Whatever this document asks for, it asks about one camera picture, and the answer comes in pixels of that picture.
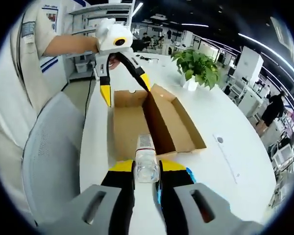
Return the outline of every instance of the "black cable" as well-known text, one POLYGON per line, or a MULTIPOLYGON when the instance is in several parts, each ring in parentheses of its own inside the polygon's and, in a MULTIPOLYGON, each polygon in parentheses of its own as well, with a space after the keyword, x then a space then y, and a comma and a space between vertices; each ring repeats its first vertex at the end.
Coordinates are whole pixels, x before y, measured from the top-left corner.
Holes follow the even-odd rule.
POLYGON ((88 98, 89 98, 89 94, 90 94, 90 88, 92 86, 92 77, 94 75, 94 69, 93 66, 92 66, 92 75, 90 75, 90 81, 89 81, 89 88, 88 88, 88 94, 87 94, 87 98, 86 98, 86 103, 85 103, 85 117, 86 117, 86 112, 87 112, 87 103, 88 103, 88 98))

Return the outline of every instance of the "person in black clothing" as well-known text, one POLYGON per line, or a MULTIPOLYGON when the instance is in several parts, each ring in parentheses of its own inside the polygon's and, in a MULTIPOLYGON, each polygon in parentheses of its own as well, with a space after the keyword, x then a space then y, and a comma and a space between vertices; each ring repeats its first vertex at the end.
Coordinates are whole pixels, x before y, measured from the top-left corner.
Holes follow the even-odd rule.
POLYGON ((144 42, 145 48, 147 48, 151 43, 151 38, 147 35, 147 33, 143 34, 142 40, 144 42))
POLYGON ((261 116, 261 121, 256 125, 256 132, 259 136, 263 134, 275 118, 282 116, 284 112, 282 97, 284 96, 285 92, 281 91, 280 94, 269 98, 270 105, 268 105, 264 114, 261 116))

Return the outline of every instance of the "sticker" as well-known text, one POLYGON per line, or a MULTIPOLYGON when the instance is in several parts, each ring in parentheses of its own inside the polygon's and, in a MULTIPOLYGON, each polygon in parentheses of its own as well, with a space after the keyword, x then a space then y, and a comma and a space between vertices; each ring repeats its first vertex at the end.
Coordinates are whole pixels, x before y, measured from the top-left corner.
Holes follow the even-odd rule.
POLYGON ((22 24, 22 38, 28 35, 34 35, 35 31, 35 21, 26 22, 22 24))

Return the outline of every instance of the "white table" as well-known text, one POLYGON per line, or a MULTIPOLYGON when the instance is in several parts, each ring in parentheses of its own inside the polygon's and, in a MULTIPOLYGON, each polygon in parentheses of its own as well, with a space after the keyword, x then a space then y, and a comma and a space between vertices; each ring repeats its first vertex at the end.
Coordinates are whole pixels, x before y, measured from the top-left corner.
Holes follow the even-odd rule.
MULTIPOLYGON (((200 154, 178 154, 174 160, 189 167, 198 182, 226 199, 237 217, 260 222, 276 181, 266 150, 246 117, 218 87, 211 91, 198 87, 195 92, 183 89, 179 85, 180 74, 176 65, 168 56, 138 54, 160 59, 158 63, 140 62, 150 75, 151 84, 157 83, 179 98, 207 145, 200 154), (227 158, 215 136, 224 139, 223 152, 227 158)), ((123 65, 110 71, 110 76, 113 90, 142 89, 123 65)), ((115 163, 112 117, 112 109, 107 108, 96 85, 81 147, 81 192, 92 184, 101 184, 109 167, 115 163)), ((151 184, 136 188, 130 234, 165 234, 151 194, 144 197, 151 190, 151 184)))

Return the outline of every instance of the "cardboard box divider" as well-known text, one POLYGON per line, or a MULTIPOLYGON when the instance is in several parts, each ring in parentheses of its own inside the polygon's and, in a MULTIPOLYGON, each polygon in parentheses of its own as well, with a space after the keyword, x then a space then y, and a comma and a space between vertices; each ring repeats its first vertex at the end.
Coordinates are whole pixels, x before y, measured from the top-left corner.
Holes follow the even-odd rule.
POLYGON ((158 158, 206 148, 180 101, 156 84, 149 93, 115 91, 113 120, 117 161, 135 158, 141 134, 151 134, 158 158))

